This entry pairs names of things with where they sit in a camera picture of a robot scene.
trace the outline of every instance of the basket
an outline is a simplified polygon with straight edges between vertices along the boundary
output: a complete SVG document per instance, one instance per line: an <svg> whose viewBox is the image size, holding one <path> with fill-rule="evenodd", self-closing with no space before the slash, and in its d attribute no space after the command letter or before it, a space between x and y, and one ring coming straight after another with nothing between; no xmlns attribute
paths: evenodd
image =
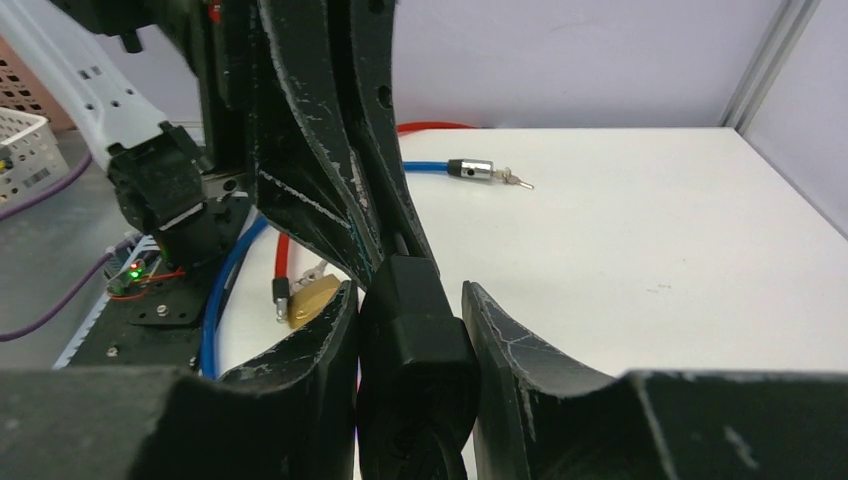
<svg viewBox="0 0 848 480"><path fill-rule="evenodd" d="M0 107L47 117L54 132L73 128L74 122L38 81L12 48L0 37Z"/></svg>
<svg viewBox="0 0 848 480"><path fill-rule="evenodd" d="M34 197L67 173L46 118L0 108L0 210Z"/></svg>

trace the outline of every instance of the blue cable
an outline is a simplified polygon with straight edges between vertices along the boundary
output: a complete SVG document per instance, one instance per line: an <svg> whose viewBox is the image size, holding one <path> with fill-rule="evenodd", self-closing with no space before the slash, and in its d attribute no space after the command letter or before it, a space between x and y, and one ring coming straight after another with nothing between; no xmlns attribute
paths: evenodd
<svg viewBox="0 0 848 480"><path fill-rule="evenodd" d="M403 162L407 172L448 172L448 162Z"/></svg>
<svg viewBox="0 0 848 480"><path fill-rule="evenodd" d="M247 249L267 226L268 221L265 217L261 215L257 217L253 225L244 232L244 235L238 239L233 249L230 250L224 260L224 265L221 266L221 271L215 278L215 285L212 287L212 293L209 294L209 301L206 303L206 311L203 314L203 334L200 340L200 371L206 378L212 380L218 378L218 349L215 333L218 330L221 301L224 296L224 289L227 287L227 279L239 259L247 253Z"/></svg>

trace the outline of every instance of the red cable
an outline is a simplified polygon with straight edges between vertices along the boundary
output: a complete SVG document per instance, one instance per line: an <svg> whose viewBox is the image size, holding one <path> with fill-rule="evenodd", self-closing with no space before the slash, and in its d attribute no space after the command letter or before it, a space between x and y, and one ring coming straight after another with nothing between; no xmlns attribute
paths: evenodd
<svg viewBox="0 0 848 480"><path fill-rule="evenodd" d="M277 259L274 262L274 278L282 278L289 271L289 237L280 233L277 239Z"/></svg>
<svg viewBox="0 0 848 480"><path fill-rule="evenodd" d="M421 130L447 130L455 128L477 128L473 125L454 122L410 122L398 125L398 133L412 133Z"/></svg>

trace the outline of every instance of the white wall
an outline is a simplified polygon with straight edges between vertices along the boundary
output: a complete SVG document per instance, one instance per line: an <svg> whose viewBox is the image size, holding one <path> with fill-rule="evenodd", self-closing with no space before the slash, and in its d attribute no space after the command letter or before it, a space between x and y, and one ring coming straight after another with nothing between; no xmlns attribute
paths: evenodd
<svg viewBox="0 0 848 480"><path fill-rule="evenodd" d="M715 126L778 0L402 0L399 121L488 126ZM155 32L103 39L175 120L200 119L190 74Z"/></svg>
<svg viewBox="0 0 848 480"><path fill-rule="evenodd" d="M848 2L822 0L745 138L848 232Z"/></svg>

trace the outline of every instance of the orange plastic basket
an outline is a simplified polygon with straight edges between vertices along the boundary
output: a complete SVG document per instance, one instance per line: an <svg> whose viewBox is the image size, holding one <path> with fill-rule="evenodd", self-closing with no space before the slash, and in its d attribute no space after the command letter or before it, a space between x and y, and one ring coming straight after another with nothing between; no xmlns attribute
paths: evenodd
<svg viewBox="0 0 848 480"><path fill-rule="evenodd" d="M0 37L0 107L47 117L54 132L74 122L38 78Z"/></svg>

